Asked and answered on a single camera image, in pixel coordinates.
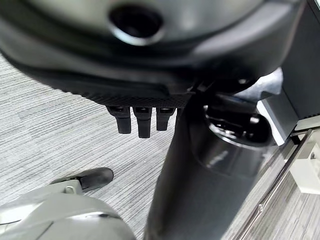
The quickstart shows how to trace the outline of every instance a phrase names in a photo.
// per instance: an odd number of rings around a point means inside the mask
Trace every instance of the gray carpet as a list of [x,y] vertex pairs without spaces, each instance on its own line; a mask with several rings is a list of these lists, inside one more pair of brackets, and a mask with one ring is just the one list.
[[[153,113],[151,137],[140,139],[132,115],[132,133],[118,134],[116,121],[104,106],[42,85],[0,56],[0,205],[56,178],[110,167],[114,181],[88,195],[111,205],[141,239],[174,123],[175,116],[168,131],[158,132]],[[283,159],[266,161],[264,174],[223,239],[237,235]],[[271,206],[248,239],[320,238],[320,198],[301,194],[290,175]]]
[[83,97],[53,90],[0,58],[0,204],[52,180],[96,167],[115,173],[111,184],[88,195],[116,209],[141,238],[156,179],[174,133],[138,138],[118,134],[107,109]]

